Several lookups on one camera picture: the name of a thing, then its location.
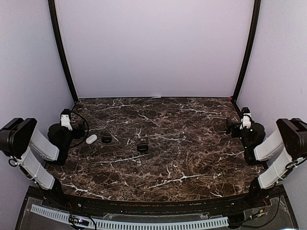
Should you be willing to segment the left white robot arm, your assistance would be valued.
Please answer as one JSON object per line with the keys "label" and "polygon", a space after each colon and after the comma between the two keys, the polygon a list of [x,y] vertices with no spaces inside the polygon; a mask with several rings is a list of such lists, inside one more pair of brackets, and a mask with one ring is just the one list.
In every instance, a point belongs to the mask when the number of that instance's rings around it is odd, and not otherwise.
{"label": "left white robot arm", "polygon": [[[20,167],[28,179],[43,190],[51,191],[49,201],[57,209],[63,209],[68,199],[63,195],[60,181],[50,174],[36,154],[55,165],[64,165],[68,151],[84,143],[89,133],[87,120],[70,109],[60,114],[60,122],[49,127],[45,137],[35,118],[14,118],[0,130],[0,150],[9,157],[12,167]],[[80,143],[72,144],[78,139]]]}

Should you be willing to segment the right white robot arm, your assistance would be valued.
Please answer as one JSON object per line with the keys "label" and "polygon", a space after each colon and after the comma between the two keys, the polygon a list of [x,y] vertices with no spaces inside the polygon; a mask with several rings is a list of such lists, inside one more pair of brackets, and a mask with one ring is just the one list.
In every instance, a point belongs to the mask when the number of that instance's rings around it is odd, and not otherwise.
{"label": "right white robot arm", "polygon": [[307,124],[299,118],[279,118],[277,128],[268,137],[262,124],[252,119],[247,107],[241,110],[239,122],[226,120],[226,133],[240,139],[248,165],[260,165],[271,158],[271,165],[250,185],[245,204],[255,208],[263,201],[262,191],[286,179],[293,168],[307,160]]}

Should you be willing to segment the white earbud charging case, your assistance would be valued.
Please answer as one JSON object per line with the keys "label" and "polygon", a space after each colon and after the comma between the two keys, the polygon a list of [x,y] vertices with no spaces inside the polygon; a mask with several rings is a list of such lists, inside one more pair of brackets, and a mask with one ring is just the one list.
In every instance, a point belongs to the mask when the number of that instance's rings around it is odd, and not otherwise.
{"label": "white earbud charging case", "polygon": [[85,140],[85,142],[86,142],[86,144],[92,144],[92,143],[94,143],[95,141],[97,140],[97,135],[95,135],[95,134],[92,134],[92,135],[90,135],[86,140]]}

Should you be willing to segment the black charging case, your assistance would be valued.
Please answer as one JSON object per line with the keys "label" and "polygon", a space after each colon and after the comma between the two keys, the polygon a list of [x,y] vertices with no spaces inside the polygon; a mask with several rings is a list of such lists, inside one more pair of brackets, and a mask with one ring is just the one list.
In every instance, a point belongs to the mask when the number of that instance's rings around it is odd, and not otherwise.
{"label": "black charging case", "polygon": [[140,143],[137,145],[137,151],[138,152],[146,152],[149,150],[148,143]]}
{"label": "black charging case", "polygon": [[112,142],[112,137],[111,136],[102,136],[101,141],[102,141],[102,143],[110,143],[110,142]]}

